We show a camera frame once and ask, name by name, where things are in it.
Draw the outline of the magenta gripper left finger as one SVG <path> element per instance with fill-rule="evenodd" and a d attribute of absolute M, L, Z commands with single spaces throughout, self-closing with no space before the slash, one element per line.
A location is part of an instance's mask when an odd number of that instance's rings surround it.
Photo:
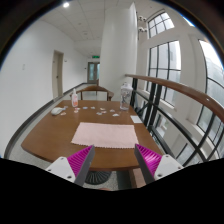
<path fill-rule="evenodd" d="M 82 186 L 95 155 L 95 147 L 90 145 L 69 157 L 59 157 L 46 171 Z"/>

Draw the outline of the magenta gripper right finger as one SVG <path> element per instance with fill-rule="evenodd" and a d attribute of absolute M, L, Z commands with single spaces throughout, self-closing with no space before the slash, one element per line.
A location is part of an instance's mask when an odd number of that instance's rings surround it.
<path fill-rule="evenodd" d="M 135 145 L 134 154 L 147 184 L 183 169 L 169 154 L 160 155 L 139 144 Z"/>

